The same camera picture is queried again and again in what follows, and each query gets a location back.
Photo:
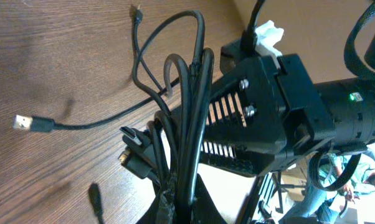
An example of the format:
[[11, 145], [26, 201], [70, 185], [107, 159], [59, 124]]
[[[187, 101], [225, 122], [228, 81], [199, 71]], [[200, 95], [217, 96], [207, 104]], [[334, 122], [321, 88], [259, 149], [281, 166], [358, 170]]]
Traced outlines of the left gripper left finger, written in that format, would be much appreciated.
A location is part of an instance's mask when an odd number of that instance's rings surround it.
[[161, 223], [171, 224], [175, 219], [175, 196], [177, 177], [171, 174], [164, 187], [161, 187], [145, 214], [137, 221], [138, 224]]

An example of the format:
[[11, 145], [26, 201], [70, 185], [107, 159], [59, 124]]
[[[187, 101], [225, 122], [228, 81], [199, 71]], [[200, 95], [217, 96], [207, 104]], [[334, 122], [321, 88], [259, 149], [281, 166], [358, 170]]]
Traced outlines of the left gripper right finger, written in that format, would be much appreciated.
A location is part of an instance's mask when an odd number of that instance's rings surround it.
[[192, 205], [192, 223], [194, 224], [226, 224], [200, 175], [197, 175], [194, 201]]

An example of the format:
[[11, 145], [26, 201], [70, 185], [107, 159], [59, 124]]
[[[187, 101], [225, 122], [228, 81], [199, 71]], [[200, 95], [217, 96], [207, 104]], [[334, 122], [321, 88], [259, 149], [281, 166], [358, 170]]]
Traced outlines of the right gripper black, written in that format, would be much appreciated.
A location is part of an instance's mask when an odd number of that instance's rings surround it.
[[183, 177], [199, 163], [261, 176], [334, 147], [336, 128], [298, 55], [275, 60], [235, 40], [221, 48], [220, 68], [191, 108]]

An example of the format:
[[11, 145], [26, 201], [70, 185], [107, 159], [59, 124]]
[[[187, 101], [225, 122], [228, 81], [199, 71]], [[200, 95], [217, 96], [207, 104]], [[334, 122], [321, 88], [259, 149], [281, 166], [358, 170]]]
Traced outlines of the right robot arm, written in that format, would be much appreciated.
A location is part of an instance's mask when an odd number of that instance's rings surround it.
[[179, 186], [195, 187], [197, 165], [246, 176], [281, 171], [314, 153], [310, 179], [325, 191], [353, 176], [366, 146], [375, 143], [375, 72], [355, 49], [361, 28], [375, 16], [375, 1], [347, 38], [344, 62], [353, 78], [314, 84], [296, 54], [262, 56], [255, 44], [257, 1], [237, 48], [222, 51], [235, 67], [207, 82], [181, 126], [189, 128], [178, 169]]

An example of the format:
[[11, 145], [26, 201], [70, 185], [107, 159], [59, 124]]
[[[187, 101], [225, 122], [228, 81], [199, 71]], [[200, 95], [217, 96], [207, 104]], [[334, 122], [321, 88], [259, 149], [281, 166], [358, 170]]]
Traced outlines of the black USB cable thin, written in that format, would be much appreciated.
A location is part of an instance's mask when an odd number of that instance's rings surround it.
[[[188, 67], [179, 55], [171, 54], [167, 60], [165, 65], [168, 66], [170, 63], [175, 64], [177, 68], [179, 68], [179, 74], [181, 75], [179, 78], [175, 79], [174, 81], [170, 80], [169, 77], [169, 69], [165, 68], [163, 70], [163, 79], [164, 79], [164, 86], [159, 84], [159, 81], [154, 77], [151, 70], [148, 68], [143, 56], [145, 54], [146, 49], [149, 45], [154, 41], [156, 36], [167, 26], [171, 23], [175, 22], [178, 19], [183, 17], [193, 17], [197, 22], [197, 30], [196, 30], [196, 39], [194, 44], [194, 52], [193, 52], [193, 59], [192, 64]], [[40, 116], [21, 116], [19, 114], [15, 115], [12, 129], [20, 129], [23, 131], [30, 131], [30, 132], [38, 132], [38, 133], [49, 133], [54, 130], [68, 130], [68, 131], [75, 131], [75, 130], [84, 130], [84, 129], [92, 129], [99, 126], [104, 126], [108, 123], [111, 123], [123, 116], [130, 114], [144, 105], [150, 103], [151, 101], [155, 101], [158, 106], [163, 111], [168, 111], [169, 108], [165, 104], [162, 99], [162, 95], [165, 94], [167, 97], [172, 97], [173, 95], [173, 86], [177, 84], [182, 84], [183, 78], [189, 78], [190, 75], [197, 74], [200, 68], [204, 67], [204, 63], [202, 61], [203, 54], [204, 54], [204, 38], [205, 38], [205, 22], [203, 15], [199, 11], [183, 11], [179, 12], [169, 18], [167, 18], [164, 22], [162, 22], [155, 30], [150, 34], [146, 42], [143, 46], [139, 46], [138, 43], [138, 28], [143, 20], [143, 13], [137, 9], [135, 11], [135, 15], [133, 18], [133, 47], [135, 50], [135, 61], [132, 68], [131, 76], [133, 78], [134, 84], [142, 91], [147, 93], [149, 97], [138, 104], [123, 110], [111, 117], [88, 123], [88, 124], [62, 124], [56, 122], [52, 118], [40, 117]], [[138, 79], [138, 66], [142, 65], [145, 72], [150, 77], [151, 81], [155, 84], [158, 88], [158, 92], [154, 91], [153, 89], [149, 88], [148, 86], [141, 83]]]

